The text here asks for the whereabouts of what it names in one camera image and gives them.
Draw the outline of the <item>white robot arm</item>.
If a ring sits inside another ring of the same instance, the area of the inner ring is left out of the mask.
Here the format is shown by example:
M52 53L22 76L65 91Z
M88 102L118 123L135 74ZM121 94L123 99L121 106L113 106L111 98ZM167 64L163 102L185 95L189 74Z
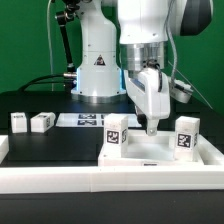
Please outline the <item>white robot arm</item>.
M72 96L107 103L128 95L154 135L170 115L170 95L188 91L162 72L172 37L200 34L211 23L213 0L62 1L65 20L77 17L83 38Z

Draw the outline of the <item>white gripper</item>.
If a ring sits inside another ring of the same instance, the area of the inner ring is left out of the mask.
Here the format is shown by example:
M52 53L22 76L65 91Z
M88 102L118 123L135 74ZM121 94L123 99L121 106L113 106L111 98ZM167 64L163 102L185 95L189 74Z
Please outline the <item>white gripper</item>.
M126 91L130 99L143 114L137 114L137 122L148 136L157 134L158 123L170 115L168 77L157 69L146 68L133 78L125 70Z

